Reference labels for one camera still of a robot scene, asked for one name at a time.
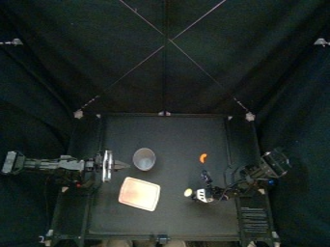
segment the orange object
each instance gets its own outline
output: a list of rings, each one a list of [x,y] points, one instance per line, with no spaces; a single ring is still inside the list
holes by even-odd
[[[207,158],[207,153],[203,153],[202,155],[200,155],[200,162],[202,162],[202,164],[204,163],[204,159]]]

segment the bowl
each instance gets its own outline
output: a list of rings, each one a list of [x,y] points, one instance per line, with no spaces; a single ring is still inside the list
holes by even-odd
[[[153,167],[156,156],[152,150],[147,148],[139,149],[132,156],[132,163],[140,171],[149,171]]]

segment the plate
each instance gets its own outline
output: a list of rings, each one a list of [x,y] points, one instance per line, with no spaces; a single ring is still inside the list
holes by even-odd
[[[155,211],[160,198],[160,186],[127,177],[120,189],[119,202],[140,209]]]

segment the black fabric backdrop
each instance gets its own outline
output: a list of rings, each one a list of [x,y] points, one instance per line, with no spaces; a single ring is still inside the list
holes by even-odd
[[[0,41],[24,46],[0,46],[0,155],[65,153],[79,109],[234,115],[235,98],[262,151],[283,146],[294,163],[272,193],[283,243],[328,246],[330,47],[312,45],[328,11],[320,0],[2,1]],[[0,245],[44,233],[44,182],[0,178]]]

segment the black table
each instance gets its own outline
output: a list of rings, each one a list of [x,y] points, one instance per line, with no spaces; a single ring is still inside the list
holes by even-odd
[[[254,126],[244,116],[84,118],[69,152],[72,156],[87,157],[99,148],[109,149],[115,159],[128,163],[131,168],[113,173],[109,183],[103,183],[93,195],[60,198],[53,223],[56,236],[83,240],[159,236],[181,240],[239,240],[235,200],[199,204],[185,198],[183,192],[188,187],[204,187],[202,169],[210,172],[214,185],[224,187],[228,167],[259,162]],[[132,155],[140,148],[149,148],[156,154],[156,164],[148,172],[132,165]],[[199,161],[202,153],[207,153],[204,164]],[[125,177],[161,187],[155,211],[119,203]]]

